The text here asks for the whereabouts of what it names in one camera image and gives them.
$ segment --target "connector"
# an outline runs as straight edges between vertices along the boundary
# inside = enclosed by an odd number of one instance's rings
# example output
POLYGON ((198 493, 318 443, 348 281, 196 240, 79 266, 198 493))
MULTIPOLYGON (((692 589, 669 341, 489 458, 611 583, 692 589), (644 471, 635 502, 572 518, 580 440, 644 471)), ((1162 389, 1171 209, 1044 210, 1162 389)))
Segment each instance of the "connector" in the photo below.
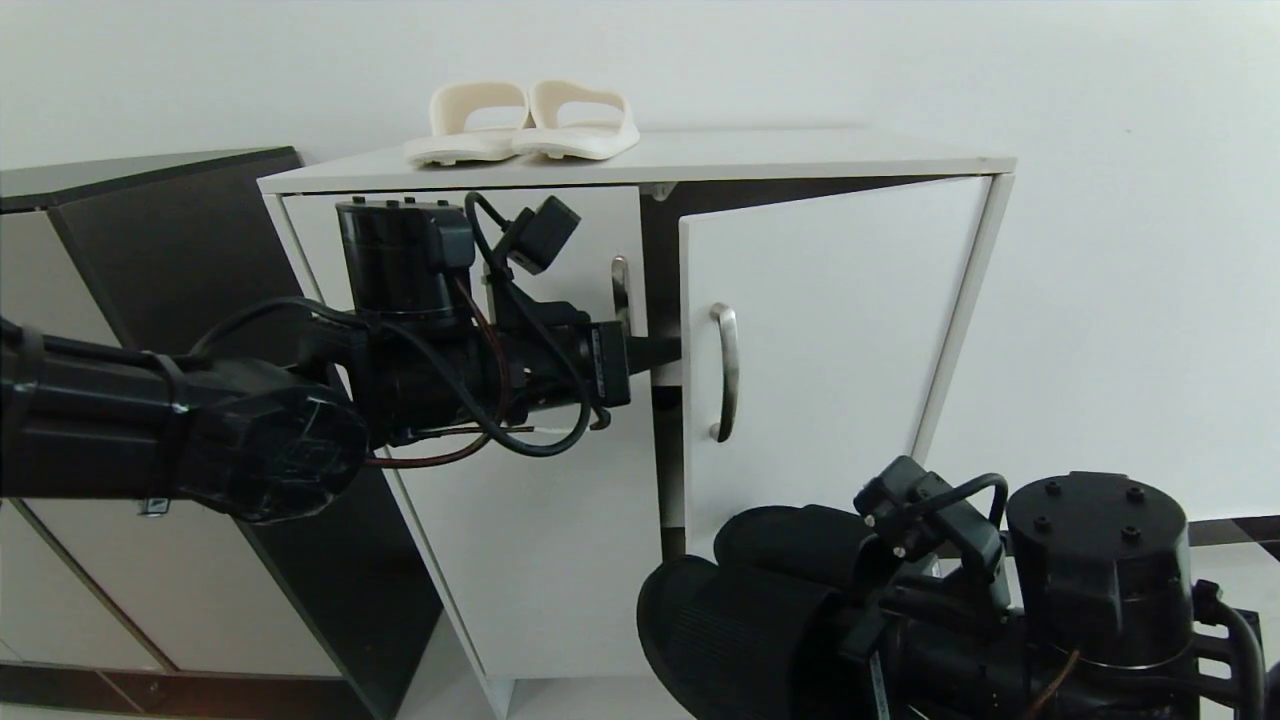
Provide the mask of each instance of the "connector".
POLYGON ((531 275, 550 266, 582 220, 554 195, 543 201, 526 222, 521 223, 522 219, 517 218, 513 223, 518 234, 512 241, 508 258, 531 275))

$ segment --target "white cabinet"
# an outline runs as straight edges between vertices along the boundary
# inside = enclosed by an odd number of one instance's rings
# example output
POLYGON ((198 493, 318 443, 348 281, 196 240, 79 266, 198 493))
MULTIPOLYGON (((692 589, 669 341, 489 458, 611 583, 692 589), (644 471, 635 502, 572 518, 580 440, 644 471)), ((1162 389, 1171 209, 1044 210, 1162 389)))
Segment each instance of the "white cabinet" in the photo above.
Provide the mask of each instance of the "white cabinet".
MULTIPOLYGON (((676 720, 635 639, 641 582, 664 550, 708 553, 740 510, 847 507, 896 455, 923 457, 1012 168, 865 128, 707 131, 645 133, 604 163, 420 170, 393 147, 260 187, 303 288, 338 309, 351 290, 334 205, 356 195, 457 204, 476 188, 508 215, 558 196, 582 224, 549 272, 517 282, 596 320, 613 319, 609 264, 627 259, 635 333, 678 336, 684 357, 635 375, 613 427, 552 460, 490 446, 389 482, 495 715, 676 720), (709 432, 717 304, 737 322, 726 442, 709 432)), ((457 447, 433 443, 396 455, 457 447)))
POLYGON ((911 451, 989 184, 954 178, 681 220, 689 552, 713 557, 717 530, 750 507, 847 507, 911 451), (728 347, 717 304, 736 319, 728 347), (730 363, 739 379, 724 398, 730 363), (726 400, 736 418, 722 418, 726 400), (731 420, 727 439, 712 437, 731 420))

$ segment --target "metal handle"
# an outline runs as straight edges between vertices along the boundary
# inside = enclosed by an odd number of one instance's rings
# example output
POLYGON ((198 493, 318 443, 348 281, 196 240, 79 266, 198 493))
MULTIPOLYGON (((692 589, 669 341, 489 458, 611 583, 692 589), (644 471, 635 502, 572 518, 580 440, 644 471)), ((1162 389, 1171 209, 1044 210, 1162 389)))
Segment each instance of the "metal handle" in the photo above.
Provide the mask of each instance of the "metal handle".
POLYGON ((618 255, 609 266, 613 281, 613 314, 622 324, 622 336, 631 337, 631 268, 627 259, 618 255))
POLYGON ((712 319, 721 328, 721 355, 724 365, 724 393, 721 398, 721 421, 712 424, 712 437, 724 442, 733 432, 733 418, 737 416, 737 314, 723 302, 712 305, 712 319))

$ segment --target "white slipper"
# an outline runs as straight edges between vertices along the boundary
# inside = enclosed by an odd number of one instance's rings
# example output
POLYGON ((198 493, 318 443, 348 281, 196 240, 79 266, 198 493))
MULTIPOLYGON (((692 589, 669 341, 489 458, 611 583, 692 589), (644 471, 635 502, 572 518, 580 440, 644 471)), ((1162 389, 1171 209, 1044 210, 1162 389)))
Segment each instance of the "white slipper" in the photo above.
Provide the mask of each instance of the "white slipper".
POLYGON ((511 82, 461 82, 431 95, 431 136, 404 143, 404 159, 415 165, 452 165, 465 160, 506 160, 516 154, 515 133, 530 127, 529 96, 511 82), (467 118, 485 108, 520 108, 517 124, 467 129, 467 118))
POLYGON ((640 142, 640 131, 631 118, 627 99, 607 90, 591 90, 563 79, 547 79, 529 92, 532 128, 516 132, 511 143, 516 152, 543 152, 553 159, 566 155, 605 160, 640 142), (588 119, 562 123, 566 102, 594 102, 622 111, 621 119, 588 119))

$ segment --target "white wall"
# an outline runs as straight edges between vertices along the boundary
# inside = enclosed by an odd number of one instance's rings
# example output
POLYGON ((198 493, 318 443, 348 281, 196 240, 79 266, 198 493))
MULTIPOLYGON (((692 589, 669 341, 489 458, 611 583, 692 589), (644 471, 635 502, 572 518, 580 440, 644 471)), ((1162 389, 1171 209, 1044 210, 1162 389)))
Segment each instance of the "white wall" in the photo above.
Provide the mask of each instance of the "white wall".
POLYGON ((1280 512, 1280 4, 44 1, 5 5, 0 64, 0 167, 329 159, 424 133, 443 82, 552 76, 625 90, 641 128, 1016 154, 932 464, 1280 512))

